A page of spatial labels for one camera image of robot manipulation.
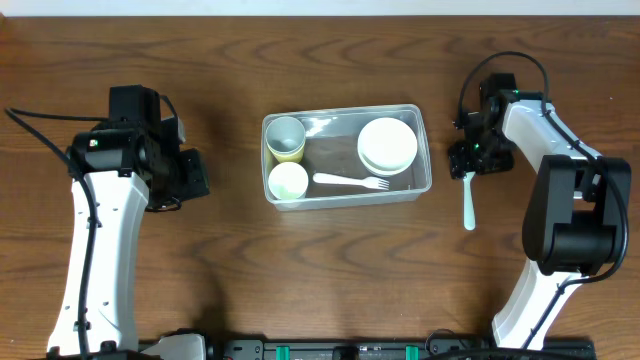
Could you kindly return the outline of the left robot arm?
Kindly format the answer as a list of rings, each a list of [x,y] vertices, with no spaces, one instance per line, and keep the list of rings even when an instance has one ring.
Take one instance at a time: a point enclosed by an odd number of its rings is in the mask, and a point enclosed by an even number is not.
[[[134,281],[143,216],[177,211],[209,193],[199,151],[181,147],[186,138],[178,114],[161,115],[169,102],[142,85],[113,87],[107,118],[67,149],[74,231],[49,359],[140,353]]]

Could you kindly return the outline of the yellow plastic cup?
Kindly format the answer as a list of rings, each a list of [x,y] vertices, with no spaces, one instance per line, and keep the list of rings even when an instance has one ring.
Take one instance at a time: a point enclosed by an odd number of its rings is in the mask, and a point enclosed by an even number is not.
[[[284,162],[300,163],[304,156],[304,146],[305,144],[302,143],[301,145],[297,146],[293,150],[279,151],[276,148],[272,147],[270,144],[267,144],[267,148],[269,149],[270,153],[275,157],[275,159],[279,163],[284,163]]]

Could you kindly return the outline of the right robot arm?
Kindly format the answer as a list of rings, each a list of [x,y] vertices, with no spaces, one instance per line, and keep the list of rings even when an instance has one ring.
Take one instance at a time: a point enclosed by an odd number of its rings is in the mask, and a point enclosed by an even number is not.
[[[546,332],[582,285],[617,269],[629,240],[630,165],[585,145],[542,92],[522,92],[511,73],[479,87],[481,109],[454,125],[464,136],[448,150],[450,174],[465,183],[463,219],[475,227],[471,179],[506,172],[520,150],[536,173],[522,225],[527,260],[506,305],[494,316],[499,348],[540,350]]]

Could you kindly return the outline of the white plastic cup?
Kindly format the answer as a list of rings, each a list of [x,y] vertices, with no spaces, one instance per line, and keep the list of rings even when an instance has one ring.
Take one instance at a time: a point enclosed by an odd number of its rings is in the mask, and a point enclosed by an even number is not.
[[[268,189],[277,200],[304,198],[309,186],[305,168],[295,162],[283,162],[273,168],[268,176]]]

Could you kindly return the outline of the pink plastic fork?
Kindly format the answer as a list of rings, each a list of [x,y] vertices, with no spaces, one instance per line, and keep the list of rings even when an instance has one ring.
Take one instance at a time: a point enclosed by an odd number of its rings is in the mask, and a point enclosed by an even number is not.
[[[312,180],[318,184],[359,186],[371,190],[388,190],[390,187],[390,183],[387,180],[377,177],[355,179],[334,174],[315,173],[312,176]]]

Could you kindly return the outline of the clear plastic container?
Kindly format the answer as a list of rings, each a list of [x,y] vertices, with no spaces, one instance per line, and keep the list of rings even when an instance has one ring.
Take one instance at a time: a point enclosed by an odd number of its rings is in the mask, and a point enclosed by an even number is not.
[[[306,131],[301,161],[308,175],[317,172],[362,179],[371,175],[357,154],[357,138],[369,122],[396,118],[416,135],[417,154],[408,169],[387,178],[390,188],[373,190],[358,186],[317,184],[310,181],[305,195],[280,200],[268,186],[268,177],[278,161],[267,147],[267,127],[282,115],[272,113],[262,121],[261,172],[265,198],[279,211],[378,205],[416,200],[432,185],[432,171],[426,129],[420,109],[413,104],[306,110],[288,114]]]

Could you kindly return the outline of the mint green plastic spoon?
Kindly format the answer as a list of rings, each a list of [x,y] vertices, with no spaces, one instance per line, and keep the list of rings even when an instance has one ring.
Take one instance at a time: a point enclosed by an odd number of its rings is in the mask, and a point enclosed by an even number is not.
[[[476,228],[476,217],[472,196],[472,180],[474,172],[467,172],[463,177],[463,225],[468,231]]]

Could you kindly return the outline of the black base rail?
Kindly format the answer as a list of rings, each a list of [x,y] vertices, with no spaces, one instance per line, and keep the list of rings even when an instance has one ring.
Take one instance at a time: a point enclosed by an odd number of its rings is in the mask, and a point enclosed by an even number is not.
[[[458,335],[438,329],[424,341],[347,339],[343,341],[259,339],[213,340],[206,334],[181,329],[158,341],[139,345],[143,354],[158,359],[224,360],[419,360],[419,359],[589,359],[597,358],[590,340],[546,339],[520,348],[499,347],[491,337]]]

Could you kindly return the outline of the white plastic bowl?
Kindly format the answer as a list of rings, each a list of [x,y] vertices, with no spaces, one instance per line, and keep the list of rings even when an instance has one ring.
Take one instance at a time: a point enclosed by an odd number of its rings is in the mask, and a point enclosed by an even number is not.
[[[357,139],[357,154],[365,168],[390,177],[407,170],[418,151],[417,136],[403,121],[382,117],[367,123]]]

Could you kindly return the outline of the grey plastic cup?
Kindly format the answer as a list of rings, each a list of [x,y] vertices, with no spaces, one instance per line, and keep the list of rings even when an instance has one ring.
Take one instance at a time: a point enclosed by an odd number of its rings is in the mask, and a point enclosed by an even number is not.
[[[276,153],[293,153],[304,145],[305,140],[304,125],[291,116],[278,117],[266,128],[266,143]]]

